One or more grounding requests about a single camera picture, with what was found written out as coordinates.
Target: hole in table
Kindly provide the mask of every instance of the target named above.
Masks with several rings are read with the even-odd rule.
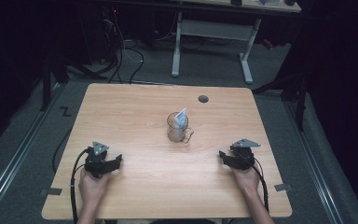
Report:
[[[199,101],[200,101],[201,103],[208,103],[209,98],[208,98],[208,96],[206,96],[206,95],[201,95],[201,96],[199,96]]]

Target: gray carpet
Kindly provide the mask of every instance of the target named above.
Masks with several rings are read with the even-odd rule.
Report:
[[[204,44],[197,50],[182,51],[181,70],[179,77],[171,77],[172,51],[170,41],[159,42],[153,48],[134,42],[127,47],[139,50],[144,55],[144,65],[134,76],[133,83],[147,81],[175,85],[247,87],[255,89],[275,78],[290,46],[277,47],[272,50],[255,45],[249,57],[254,84],[244,83],[241,65],[237,53],[241,52],[241,44],[218,46]],[[192,43],[185,48],[197,48]],[[120,68],[122,80],[128,80],[139,66],[141,57],[134,51],[127,50],[123,55]],[[94,64],[90,68],[98,70],[102,65]],[[49,221],[41,217],[46,195],[42,189],[48,189],[54,177],[52,158],[54,151],[65,139],[72,127],[77,111],[82,102],[85,90],[90,83],[105,82],[87,77],[71,75],[69,83],[60,89],[56,101],[46,114],[34,140],[29,145],[29,152],[24,157],[21,168],[16,173],[6,194],[0,201],[0,223],[71,223],[67,221]],[[112,83],[118,83],[117,76]],[[287,113],[285,103],[277,94],[279,91],[268,91],[256,95],[255,100],[265,125],[274,156],[280,169],[282,180],[292,186],[288,191],[293,214],[288,218],[276,218],[276,223],[330,223],[323,201],[315,187],[310,174],[302,144],[298,138],[292,117]],[[37,116],[40,115],[41,85],[34,90],[32,97],[13,117],[9,127],[0,139],[0,175],[4,172],[10,159],[21,145],[22,139]],[[340,170],[331,149],[325,140],[319,121],[312,110],[311,101],[307,101],[304,118],[305,135],[315,158],[324,171],[326,182],[336,197],[343,223],[358,223],[358,202],[351,191],[345,175]],[[58,165],[65,141],[58,150],[55,166]],[[235,223],[252,223],[250,218],[238,219]]]

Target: black cable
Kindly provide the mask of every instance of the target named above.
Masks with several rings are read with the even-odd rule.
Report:
[[[125,49],[133,49],[133,48],[135,48],[135,47],[137,47],[138,46],[138,40],[136,40],[136,39],[127,39],[127,40],[123,40],[124,41],[124,45],[123,46],[125,46]],[[133,45],[133,46],[131,46],[131,47],[128,47],[126,44],[125,44],[125,42],[135,42],[135,44]]]
[[[120,83],[122,84],[122,80],[121,80],[121,77],[120,77],[120,73],[118,72],[120,67],[121,67],[121,63],[123,62],[123,51],[121,50],[121,47],[120,47],[120,63],[118,64],[118,66],[116,67],[116,71],[112,74],[112,76],[109,78],[109,81],[107,83],[110,83],[113,79],[113,77],[117,74],[118,76],[118,80],[120,81]]]
[[[129,50],[132,50],[132,51],[135,51],[135,52],[139,53],[139,55],[141,55],[141,57],[142,57],[141,65],[139,65],[139,67],[135,70],[135,72],[132,73],[132,75],[131,75],[131,77],[130,77],[130,84],[131,84],[131,83],[132,83],[132,79],[133,79],[133,77],[135,76],[135,74],[136,74],[136,73],[142,68],[142,66],[144,65],[144,55],[143,55],[141,52],[139,52],[138,50],[136,50],[136,49],[129,49]]]
[[[109,22],[109,25],[110,25],[110,28],[109,28],[109,33],[111,33],[111,30],[112,28],[115,26],[110,20],[103,20],[103,21],[108,21]],[[87,76],[90,76],[90,77],[94,77],[94,78],[98,78],[98,79],[106,79],[106,77],[102,77],[100,76],[100,74],[103,74],[105,72],[108,72],[110,70],[112,70],[115,66],[117,66],[117,55],[116,55],[116,45],[115,45],[115,39],[114,37],[109,37],[109,34],[105,33],[107,35],[107,38],[108,38],[108,50],[107,50],[107,58],[109,60],[109,64],[99,70],[99,71],[90,71],[89,69],[87,69],[86,67],[84,67],[82,64],[79,64],[79,63],[76,63],[74,61],[71,61],[69,59],[66,59],[66,58],[63,58],[62,57],[62,60],[69,64],[69,65],[72,65],[76,70],[80,71],[81,73],[76,73],[75,71],[72,71],[70,70],[69,68],[67,68],[67,71],[71,74],[74,74],[74,75],[77,75],[77,76],[84,76],[84,75],[87,75]]]
[[[79,165],[77,168],[76,168],[76,171],[80,168],[82,168],[85,164],[82,164],[82,165]]]
[[[224,43],[219,43],[217,41],[217,39],[221,39],[224,40]],[[240,40],[236,40],[236,39],[224,39],[224,38],[205,38],[205,42],[209,43],[209,44],[214,44],[217,46],[227,46],[227,45],[234,45],[238,42],[240,42]]]
[[[173,37],[173,36],[176,36],[176,35],[172,35],[172,30],[173,30],[173,28],[175,27],[176,18],[177,18],[177,17],[178,17],[178,13],[176,12],[175,15],[174,15],[174,17],[173,17],[173,22],[172,22],[172,26],[171,26],[170,31],[168,31],[168,33],[167,33],[165,36],[163,36],[163,37],[161,37],[161,38],[158,38],[158,39],[155,39],[155,40],[154,40],[154,43],[157,43],[157,41],[159,41],[159,40],[164,40],[164,39],[166,39],[166,38],[171,38],[171,37]]]
[[[74,217],[74,223],[77,223],[77,208],[76,208],[76,196],[75,196],[75,174],[77,171],[77,164],[80,160],[80,158],[85,154],[88,153],[90,151],[92,147],[88,147],[87,149],[84,149],[80,155],[77,157],[75,165],[74,165],[74,169],[72,171],[72,176],[71,176],[71,203],[72,203],[72,214]]]
[[[260,170],[262,172],[262,174],[260,174],[260,172],[257,170],[257,168],[255,168],[255,166],[253,164],[248,162],[241,154],[240,154],[240,156],[243,158],[243,160],[245,162],[247,162],[250,166],[252,166],[252,168],[255,170],[255,172],[260,177],[261,185],[263,186],[263,192],[264,192],[264,207],[266,208],[267,212],[269,212],[269,191],[267,190],[267,183],[264,180],[263,167],[261,166],[260,162],[256,158],[254,158],[255,161],[258,163],[258,166],[260,166]]]
[[[69,133],[72,131],[72,128],[73,128],[73,126],[68,130],[68,132],[66,132],[65,136],[63,137],[63,139],[61,140],[61,142],[58,144],[58,146],[56,147],[56,149],[54,151],[53,160],[51,161],[54,174],[57,173],[57,169],[55,167],[55,158],[57,156],[58,150],[60,149],[60,147],[63,144],[63,142],[65,141],[65,139],[68,137]]]

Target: table leg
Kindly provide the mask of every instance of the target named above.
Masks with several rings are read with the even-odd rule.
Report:
[[[180,36],[182,33],[182,12],[178,13],[178,22],[176,25],[176,45],[175,52],[173,53],[173,62],[172,62],[172,76],[179,76],[179,66],[180,66]]]
[[[252,32],[250,34],[250,37],[248,39],[248,44],[246,46],[245,52],[240,53],[242,72],[245,77],[245,82],[247,84],[253,83],[252,74],[251,74],[251,71],[249,70],[248,57],[249,57],[249,53],[251,52],[252,45],[255,42],[255,36],[257,35],[257,31],[258,31],[258,27],[260,26],[260,22],[261,22],[260,19],[257,19],[255,21],[255,25],[254,25]]]

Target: black tape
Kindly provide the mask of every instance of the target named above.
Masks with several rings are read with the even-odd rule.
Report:
[[[49,195],[61,195],[62,189],[42,189],[40,190],[40,196],[47,196]]]
[[[280,184],[280,185],[275,185],[274,187],[277,191],[285,190],[286,192],[293,189],[290,184]]]

